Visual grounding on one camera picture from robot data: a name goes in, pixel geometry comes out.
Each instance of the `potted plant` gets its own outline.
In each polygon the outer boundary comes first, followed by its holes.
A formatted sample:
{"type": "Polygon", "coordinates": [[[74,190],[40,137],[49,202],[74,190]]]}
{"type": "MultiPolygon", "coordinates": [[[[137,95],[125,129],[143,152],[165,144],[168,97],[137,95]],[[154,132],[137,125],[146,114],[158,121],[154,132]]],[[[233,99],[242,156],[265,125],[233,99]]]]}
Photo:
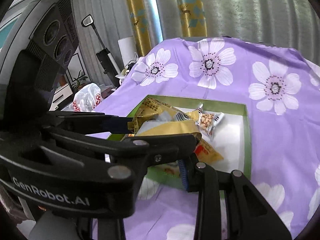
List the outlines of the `potted plant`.
{"type": "Polygon", "coordinates": [[[77,78],[73,78],[73,82],[72,82],[72,88],[75,92],[79,91],[81,88],[83,88],[86,84],[83,83],[83,81],[85,81],[88,77],[83,74],[81,74],[81,70],[79,71],[78,77],[77,78]]]}

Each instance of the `plastic bag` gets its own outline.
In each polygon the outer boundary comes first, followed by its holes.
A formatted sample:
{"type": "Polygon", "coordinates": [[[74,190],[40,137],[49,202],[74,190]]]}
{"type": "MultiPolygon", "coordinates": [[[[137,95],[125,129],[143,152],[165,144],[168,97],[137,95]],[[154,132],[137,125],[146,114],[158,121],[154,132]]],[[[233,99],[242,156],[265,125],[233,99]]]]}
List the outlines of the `plastic bag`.
{"type": "Polygon", "coordinates": [[[91,83],[76,93],[72,103],[73,109],[75,112],[92,112],[102,100],[101,89],[91,83]]]}

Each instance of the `purple tablecloth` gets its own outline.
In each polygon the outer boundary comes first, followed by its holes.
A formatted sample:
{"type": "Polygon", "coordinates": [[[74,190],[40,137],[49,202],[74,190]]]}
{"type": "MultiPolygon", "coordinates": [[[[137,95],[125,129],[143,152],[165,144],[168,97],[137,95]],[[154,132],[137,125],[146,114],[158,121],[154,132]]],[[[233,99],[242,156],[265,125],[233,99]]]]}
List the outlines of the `purple tablecloth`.
{"type": "MultiPolygon", "coordinates": [[[[320,202],[319,76],[295,49],[178,38],[153,48],[95,111],[126,116],[148,94],[246,104],[251,180],[296,237],[320,202]]],[[[196,202],[196,195],[160,186],[124,221],[127,238],[192,239],[196,202]]]]}

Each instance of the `flower center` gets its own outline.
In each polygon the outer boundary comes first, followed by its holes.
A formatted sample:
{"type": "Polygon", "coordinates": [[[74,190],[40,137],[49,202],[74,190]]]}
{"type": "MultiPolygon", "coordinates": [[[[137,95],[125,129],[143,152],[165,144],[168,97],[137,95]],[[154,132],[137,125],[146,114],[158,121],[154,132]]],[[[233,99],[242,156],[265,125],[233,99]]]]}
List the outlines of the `flower center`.
{"type": "Polygon", "coordinates": [[[154,66],[152,69],[151,69],[151,74],[153,75],[156,75],[160,72],[159,68],[154,66]]]}
{"type": "Polygon", "coordinates": [[[212,58],[209,58],[209,59],[207,59],[207,60],[205,61],[205,68],[206,68],[207,70],[211,70],[211,69],[214,68],[214,61],[213,61],[212,58]]]}
{"type": "Polygon", "coordinates": [[[279,94],[281,86],[279,86],[278,82],[271,83],[270,91],[273,95],[279,94]]]}

